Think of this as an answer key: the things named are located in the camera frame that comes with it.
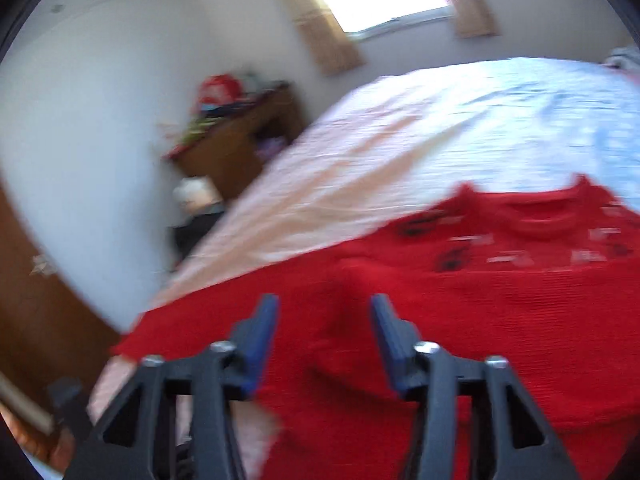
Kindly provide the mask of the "green cloth on desk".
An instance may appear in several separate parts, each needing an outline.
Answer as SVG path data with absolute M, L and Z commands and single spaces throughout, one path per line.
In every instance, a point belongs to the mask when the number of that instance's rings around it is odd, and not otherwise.
M 190 120 L 183 133 L 181 133 L 179 143 L 190 145 L 201 139 L 211 128 L 224 121 L 222 117 L 198 116 Z

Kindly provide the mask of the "beige curtain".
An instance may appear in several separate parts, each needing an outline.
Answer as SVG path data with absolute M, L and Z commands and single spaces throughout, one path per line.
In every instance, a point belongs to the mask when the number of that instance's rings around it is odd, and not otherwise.
M 323 0 L 281 0 L 318 69 L 337 76 L 363 66 L 356 44 Z
M 460 38 L 495 37 L 500 34 L 495 15 L 486 0 L 447 0 Z

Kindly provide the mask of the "left beige curtain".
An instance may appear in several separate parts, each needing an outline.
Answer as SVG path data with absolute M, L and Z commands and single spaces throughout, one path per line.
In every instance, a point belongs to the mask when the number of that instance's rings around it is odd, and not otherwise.
M 323 0 L 281 0 L 318 69 L 337 76 L 363 66 L 356 44 Z

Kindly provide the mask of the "red knitted sweater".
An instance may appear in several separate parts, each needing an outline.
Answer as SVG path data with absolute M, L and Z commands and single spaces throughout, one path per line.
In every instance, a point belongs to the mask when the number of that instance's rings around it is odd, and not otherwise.
M 412 407 L 393 394 L 370 299 L 384 294 L 455 356 L 504 356 L 579 474 L 603 479 L 639 431 L 639 217 L 579 178 L 555 192 L 472 186 L 342 244 L 152 310 L 118 345 L 131 359 L 200 352 L 275 294 L 259 403 L 282 429 L 268 479 L 391 479 Z

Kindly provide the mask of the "pink blue dotted bedsheet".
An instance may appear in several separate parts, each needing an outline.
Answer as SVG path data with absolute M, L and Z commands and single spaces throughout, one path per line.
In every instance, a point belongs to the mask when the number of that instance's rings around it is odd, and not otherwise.
M 275 159 L 178 266 L 148 312 L 369 235 L 465 185 L 490 194 L 542 193 L 579 178 L 606 188 L 639 217 L 639 85 L 622 70 L 509 58 L 384 77 L 338 102 Z M 92 395 L 93 417 L 141 359 L 117 347 Z M 264 467 L 280 420 L 258 393 L 236 419 L 248 473 L 268 479 Z

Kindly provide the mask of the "white paper shopping bag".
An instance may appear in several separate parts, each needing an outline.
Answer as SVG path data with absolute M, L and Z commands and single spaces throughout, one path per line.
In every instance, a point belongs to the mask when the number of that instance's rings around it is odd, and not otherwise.
M 186 214 L 199 214 L 224 202 L 209 177 L 181 179 L 174 188 L 174 199 Z

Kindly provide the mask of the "brown wooden door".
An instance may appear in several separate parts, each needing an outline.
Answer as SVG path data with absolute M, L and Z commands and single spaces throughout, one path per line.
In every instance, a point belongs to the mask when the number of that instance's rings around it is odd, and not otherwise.
M 1 415 L 17 441 L 54 470 L 75 451 L 48 387 L 78 380 L 90 393 L 119 334 L 56 274 L 37 271 L 37 249 L 1 195 Z

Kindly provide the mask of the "black clothes pile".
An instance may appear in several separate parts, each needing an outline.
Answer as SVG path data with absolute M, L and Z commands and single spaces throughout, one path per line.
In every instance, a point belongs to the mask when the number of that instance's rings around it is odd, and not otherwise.
M 194 251 L 196 245 L 206 237 L 223 216 L 223 209 L 212 207 L 200 214 L 194 214 L 180 226 L 171 226 L 168 229 L 172 246 L 174 246 L 177 255 L 175 266 L 182 263 Z

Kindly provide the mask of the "brown wooden desk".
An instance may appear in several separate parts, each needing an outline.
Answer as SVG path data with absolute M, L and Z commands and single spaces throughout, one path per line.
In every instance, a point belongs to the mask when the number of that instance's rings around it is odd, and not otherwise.
M 308 125 L 293 85 L 282 82 L 166 158 L 184 176 L 208 177 L 224 200 L 235 200 L 265 167 L 259 143 L 277 139 L 289 146 Z

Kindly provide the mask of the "red gift bag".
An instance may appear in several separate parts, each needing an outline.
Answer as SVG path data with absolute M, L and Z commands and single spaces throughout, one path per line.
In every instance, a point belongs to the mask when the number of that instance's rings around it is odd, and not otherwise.
M 196 92 L 195 108 L 224 106 L 236 102 L 243 95 L 242 82 L 231 74 L 206 78 Z

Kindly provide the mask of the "right beige curtain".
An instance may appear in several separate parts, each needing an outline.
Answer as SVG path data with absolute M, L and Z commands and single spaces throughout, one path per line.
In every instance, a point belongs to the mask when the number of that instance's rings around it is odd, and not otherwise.
M 460 38 L 495 37 L 500 34 L 495 15 L 486 0 L 447 0 Z

